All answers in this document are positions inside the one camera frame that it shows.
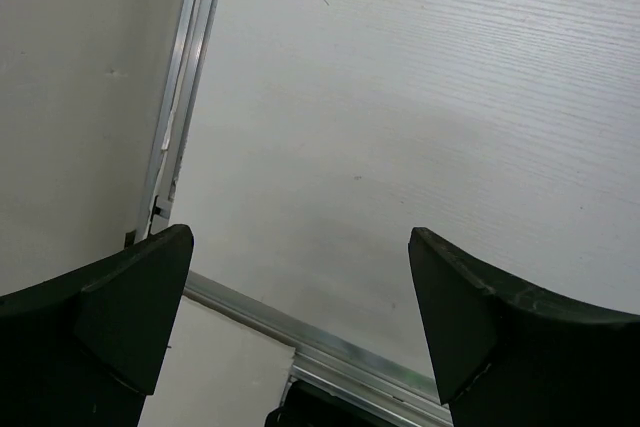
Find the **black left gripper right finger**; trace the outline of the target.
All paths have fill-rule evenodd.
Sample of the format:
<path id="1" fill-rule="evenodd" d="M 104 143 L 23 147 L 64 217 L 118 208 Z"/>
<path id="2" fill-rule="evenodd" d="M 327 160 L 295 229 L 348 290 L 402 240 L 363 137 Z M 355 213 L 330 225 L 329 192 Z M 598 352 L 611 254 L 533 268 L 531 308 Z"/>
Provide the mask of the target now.
<path id="1" fill-rule="evenodd" d="M 433 231 L 409 262 L 440 402 L 457 426 L 635 426 L 639 318 L 539 287 Z"/>

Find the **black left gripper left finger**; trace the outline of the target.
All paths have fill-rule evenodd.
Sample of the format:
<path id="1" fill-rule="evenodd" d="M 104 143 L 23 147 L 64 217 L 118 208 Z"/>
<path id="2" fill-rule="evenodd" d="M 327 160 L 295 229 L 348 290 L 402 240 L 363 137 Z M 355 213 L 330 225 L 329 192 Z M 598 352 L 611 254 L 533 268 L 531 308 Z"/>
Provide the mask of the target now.
<path id="1" fill-rule="evenodd" d="M 1 298 L 4 426 L 135 426 L 186 284 L 183 224 Z"/>

